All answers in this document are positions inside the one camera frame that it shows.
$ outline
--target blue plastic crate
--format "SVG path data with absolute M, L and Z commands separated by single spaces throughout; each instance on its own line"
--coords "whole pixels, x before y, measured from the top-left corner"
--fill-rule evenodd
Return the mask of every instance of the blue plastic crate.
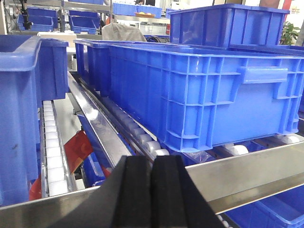
M 138 11 L 138 5 L 113 3 L 113 14 L 135 16 Z
M 37 169 L 35 69 L 40 38 L 0 36 L 0 173 L 3 206 L 29 199 Z
M 226 212 L 242 228 L 304 228 L 304 188 Z
M 84 160 L 83 168 L 90 187 L 101 185 L 105 181 L 104 172 L 102 171 L 94 152 Z
M 77 70 L 82 79 L 97 91 L 101 96 L 110 95 L 111 87 L 111 60 L 109 45 L 159 45 L 165 44 L 136 42 L 136 41 L 107 41 L 107 40 L 74 40 L 76 44 Z
M 67 84 L 68 42 L 58 39 L 42 39 L 39 65 L 41 100 L 65 99 Z
M 225 4 L 171 12 L 172 43 L 276 45 L 288 10 Z
M 45 16 L 51 17 L 53 20 L 53 27 L 55 29 L 58 28 L 58 12 L 54 9 L 41 9 L 37 7 L 28 7 L 28 14 L 35 15 L 35 16 Z
M 36 31 L 36 32 L 53 31 L 54 23 L 53 23 L 52 17 L 29 15 L 28 20 L 30 22 L 32 22 L 30 31 Z M 25 28 L 23 27 L 24 20 L 23 20 L 22 15 L 18 16 L 17 22 L 18 22 L 19 29 L 25 30 Z
M 68 1 L 98 4 L 98 5 L 103 5 L 104 3 L 104 0 L 68 0 Z
M 170 9 L 170 8 L 167 8 L 166 9 L 166 18 L 168 18 L 168 19 L 170 19 L 171 17 L 170 17 L 170 12 L 175 12 L 175 11 L 177 11 L 176 9 L 174 10 L 174 9 Z
M 111 98 L 172 150 L 298 131 L 304 57 L 157 49 L 110 46 Z
M 96 26 L 92 18 L 69 16 L 71 30 L 75 33 L 87 32 L 88 34 L 96 34 Z
M 155 6 L 138 5 L 137 12 L 155 14 L 155 18 L 161 18 L 162 16 L 162 8 L 158 8 Z
M 230 50 L 244 50 L 254 51 L 257 53 L 280 54 L 289 56 L 302 56 L 304 57 L 304 47 L 288 46 L 288 45 L 230 45 Z M 300 102 L 300 111 L 304 112 L 304 98 Z
M 98 13 L 95 12 L 82 12 L 82 11 L 69 11 L 70 16 L 80 16 L 80 17 L 86 17 L 91 18 L 96 26 L 96 28 L 100 27 L 100 17 Z

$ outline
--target metal shelf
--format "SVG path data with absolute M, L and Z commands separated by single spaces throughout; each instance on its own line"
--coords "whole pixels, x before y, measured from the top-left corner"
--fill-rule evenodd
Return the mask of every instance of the metal shelf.
M 149 22 L 149 23 L 156 23 L 156 24 L 170 24 L 170 19 L 167 19 L 167 18 L 139 18 L 139 17 L 133 17 L 133 16 L 115 15 L 115 19 Z

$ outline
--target crate handle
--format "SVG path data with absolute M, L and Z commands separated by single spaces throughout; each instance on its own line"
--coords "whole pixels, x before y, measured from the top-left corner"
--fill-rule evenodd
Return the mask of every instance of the crate handle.
M 287 68 L 280 68 L 276 66 L 241 66 L 237 72 L 241 74 L 243 84 L 286 82 L 288 75 Z

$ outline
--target green leaves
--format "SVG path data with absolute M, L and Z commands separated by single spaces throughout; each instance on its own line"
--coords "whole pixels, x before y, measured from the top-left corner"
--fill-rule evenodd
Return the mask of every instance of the green leaves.
M 280 45 L 292 45 L 294 40 L 298 39 L 300 28 L 295 27 L 292 23 L 284 22 L 283 32 L 280 40 Z

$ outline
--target red plastic bag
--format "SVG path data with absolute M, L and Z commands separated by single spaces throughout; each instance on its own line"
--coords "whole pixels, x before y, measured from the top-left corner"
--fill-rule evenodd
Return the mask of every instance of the red plastic bag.
M 84 131 L 79 131 L 65 144 L 65 151 L 68 166 L 73 173 L 93 152 L 93 148 Z

